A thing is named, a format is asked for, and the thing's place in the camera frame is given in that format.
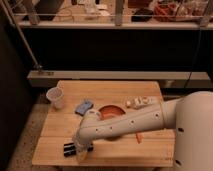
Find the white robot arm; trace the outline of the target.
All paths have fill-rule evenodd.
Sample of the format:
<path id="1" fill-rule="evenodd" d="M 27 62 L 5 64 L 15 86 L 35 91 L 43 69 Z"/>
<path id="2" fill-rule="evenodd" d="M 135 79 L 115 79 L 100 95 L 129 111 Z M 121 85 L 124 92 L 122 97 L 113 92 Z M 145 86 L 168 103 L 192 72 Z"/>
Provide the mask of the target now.
<path id="1" fill-rule="evenodd" d="M 213 171 L 213 92 L 199 91 L 107 120 L 89 110 L 73 136 L 77 153 L 98 139 L 175 129 L 173 171 Z"/>

